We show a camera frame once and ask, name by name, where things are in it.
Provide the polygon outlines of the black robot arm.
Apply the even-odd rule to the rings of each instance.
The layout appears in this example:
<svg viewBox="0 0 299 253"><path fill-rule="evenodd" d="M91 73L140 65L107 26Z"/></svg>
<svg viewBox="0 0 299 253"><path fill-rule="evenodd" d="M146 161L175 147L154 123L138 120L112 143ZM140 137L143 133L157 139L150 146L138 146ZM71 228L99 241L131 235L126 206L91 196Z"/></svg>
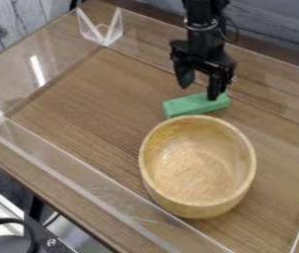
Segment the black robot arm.
<svg viewBox="0 0 299 253"><path fill-rule="evenodd" d="M217 101L233 83L237 63L226 52L225 9L230 0L182 0L186 9L186 40L171 40L170 59L178 85L186 89L195 72L209 75L207 99Z"/></svg>

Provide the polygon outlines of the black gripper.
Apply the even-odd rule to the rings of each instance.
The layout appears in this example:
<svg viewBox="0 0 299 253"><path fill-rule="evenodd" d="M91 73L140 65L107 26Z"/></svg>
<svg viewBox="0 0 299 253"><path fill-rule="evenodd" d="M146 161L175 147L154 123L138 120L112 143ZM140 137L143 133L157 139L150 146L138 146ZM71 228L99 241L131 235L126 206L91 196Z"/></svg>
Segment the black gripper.
<svg viewBox="0 0 299 253"><path fill-rule="evenodd" d="M195 80L195 72L210 76L207 99L217 101L233 82L237 63L229 56L225 45L226 27L210 31L189 31L187 39L169 42L170 59L178 85L187 89Z"/></svg>

